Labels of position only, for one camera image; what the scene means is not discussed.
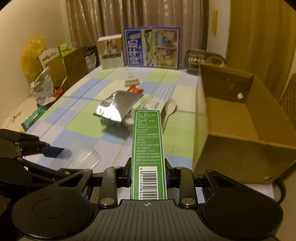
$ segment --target plastic spoon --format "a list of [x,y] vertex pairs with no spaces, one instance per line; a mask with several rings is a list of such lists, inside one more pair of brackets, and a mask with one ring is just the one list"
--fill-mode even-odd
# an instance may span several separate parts
[[165,108],[165,118],[163,120],[163,130],[165,129],[165,125],[168,121],[168,117],[171,114],[173,114],[175,109],[177,108],[177,102],[173,98],[168,99],[164,108]]

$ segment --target table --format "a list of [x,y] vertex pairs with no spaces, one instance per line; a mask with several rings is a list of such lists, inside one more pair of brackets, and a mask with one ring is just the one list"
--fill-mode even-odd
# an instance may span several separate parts
[[[131,133],[115,126],[102,126],[99,117],[93,113],[98,104],[113,92],[128,89],[124,87],[128,73],[139,78],[139,88],[144,89],[144,93],[177,101],[178,110],[168,118],[163,134],[164,154],[173,167],[192,169],[195,96],[196,88],[202,93],[202,85],[198,76],[188,74],[186,70],[147,67],[102,70],[98,67],[72,86],[27,133],[64,148],[74,139],[83,138],[101,156],[101,161],[93,168],[94,172],[103,172],[111,166],[124,166],[131,156]],[[202,120],[205,107],[199,106],[198,113],[198,118]],[[43,166],[48,166],[53,160],[42,155],[26,159]],[[271,185],[252,187],[273,197]],[[120,188],[118,198],[129,198],[129,190]]]

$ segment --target wall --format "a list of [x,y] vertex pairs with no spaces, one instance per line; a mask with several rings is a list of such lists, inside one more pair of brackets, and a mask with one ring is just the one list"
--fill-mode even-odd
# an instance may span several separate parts
[[65,0],[12,0],[0,11],[0,125],[11,111],[30,95],[20,57],[36,35],[46,47],[70,39],[64,31],[62,5]]
[[[207,38],[207,50],[226,57],[229,24],[230,24],[230,0],[209,0],[209,29]],[[213,10],[218,10],[217,35],[212,35]]]

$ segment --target cardboard box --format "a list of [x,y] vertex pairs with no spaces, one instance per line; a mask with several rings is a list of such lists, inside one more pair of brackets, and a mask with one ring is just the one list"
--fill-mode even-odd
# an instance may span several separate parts
[[82,48],[75,50],[74,52],[64,57],[63,64],[61,56],[58,56],[51,61],[47,62],[46,65],[50,67],[50,73],[54,87],[60,87],[65,77],[67,81],[63,85],[64,90],[68,90],[81,78],[88,74],[84,50]]
[[276,99],[251,73],[201,64],[200,76],[205,98],[197,96],[196,106],[206,112],[196,111],[194,173],[274,181],[296,159],[296,135]]

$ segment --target green package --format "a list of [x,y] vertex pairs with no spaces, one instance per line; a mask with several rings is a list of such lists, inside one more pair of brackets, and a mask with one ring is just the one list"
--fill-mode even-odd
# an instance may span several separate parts
[[59,50],[62,52],[62,51],[65,51],[65,50],[68,50],[68,43],[64,43],[64,44],[61,44],[59,46]]
[[136,110],[133,125],[131,199],[167,199],[160,112]]
[[45,112],[45,107],[39,107],[35,110],[21,125],[24,131],[27,131]]

